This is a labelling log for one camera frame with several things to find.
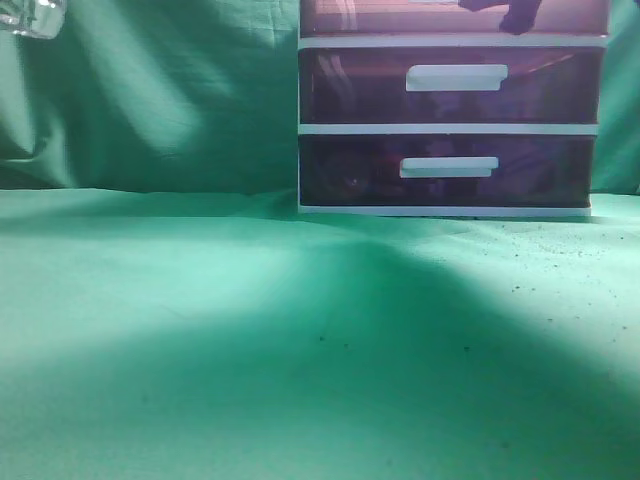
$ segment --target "green cloth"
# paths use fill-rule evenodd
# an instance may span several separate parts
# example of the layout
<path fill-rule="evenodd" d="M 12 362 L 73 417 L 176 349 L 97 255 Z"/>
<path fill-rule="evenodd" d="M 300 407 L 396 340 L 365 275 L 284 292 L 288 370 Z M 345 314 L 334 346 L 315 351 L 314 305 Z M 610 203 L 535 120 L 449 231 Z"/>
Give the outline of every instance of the green cloth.
<path fill-rule="evenodd" d="M 69 4 L 53 42 L 0 36 L 0 187 L 295 186 L 298 0 Z M 638 10 L 613 2 L 598 192 L 640 185 Z"/>
<path fill-rule="evenodd" d="M 637 480 L 640 198 L 0 192 L 3 480 Z"/>

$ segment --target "top drawer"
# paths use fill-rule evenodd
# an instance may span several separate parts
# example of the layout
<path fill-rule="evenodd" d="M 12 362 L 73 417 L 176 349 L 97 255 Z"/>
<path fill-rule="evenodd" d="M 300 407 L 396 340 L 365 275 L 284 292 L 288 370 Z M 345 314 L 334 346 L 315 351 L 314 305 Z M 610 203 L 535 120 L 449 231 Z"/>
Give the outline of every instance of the top drawer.
<path fill-rule="evenodd" d="M 533 33 L 605 35 L 610 0 L 301 0 L 302 37 L 496 33 L 535 17 Z"/>

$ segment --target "white drawer handle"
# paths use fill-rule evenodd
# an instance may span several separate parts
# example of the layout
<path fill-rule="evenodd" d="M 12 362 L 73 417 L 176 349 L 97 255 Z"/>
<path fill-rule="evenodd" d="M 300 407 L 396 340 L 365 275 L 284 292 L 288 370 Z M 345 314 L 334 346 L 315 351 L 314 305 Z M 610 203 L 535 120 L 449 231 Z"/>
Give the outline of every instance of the white drawer handle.
<path fill-rule="evenodd" d="M 498 157 L 405 158 L 400 178 L 490 177 L 498 165 Z"/>
<path fill-rule="evenodd" d="M 507 65 L 416 65 L 407 73 L 407 92 L 500 90 Z"/>

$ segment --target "glass object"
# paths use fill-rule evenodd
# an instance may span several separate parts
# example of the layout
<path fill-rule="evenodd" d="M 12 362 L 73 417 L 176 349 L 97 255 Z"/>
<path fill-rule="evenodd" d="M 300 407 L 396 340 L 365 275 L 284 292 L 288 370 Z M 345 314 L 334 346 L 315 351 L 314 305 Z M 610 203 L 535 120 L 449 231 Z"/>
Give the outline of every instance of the glass object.
<path fill-rule="evenodd" d="M 0 0 L 0 30 L 52 39 L 62 28 L 66 10 L 67 0 Z"/>

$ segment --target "green tablecloth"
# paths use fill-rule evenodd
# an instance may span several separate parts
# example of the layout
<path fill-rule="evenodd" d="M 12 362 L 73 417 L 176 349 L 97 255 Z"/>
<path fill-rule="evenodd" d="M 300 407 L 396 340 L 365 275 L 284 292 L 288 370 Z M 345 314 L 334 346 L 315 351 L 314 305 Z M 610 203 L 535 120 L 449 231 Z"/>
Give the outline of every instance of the green tablecloth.
<path fill-rule="evenodd" d="M 2 480 L 637 480 L 640 198 L 0 192 Z"/>

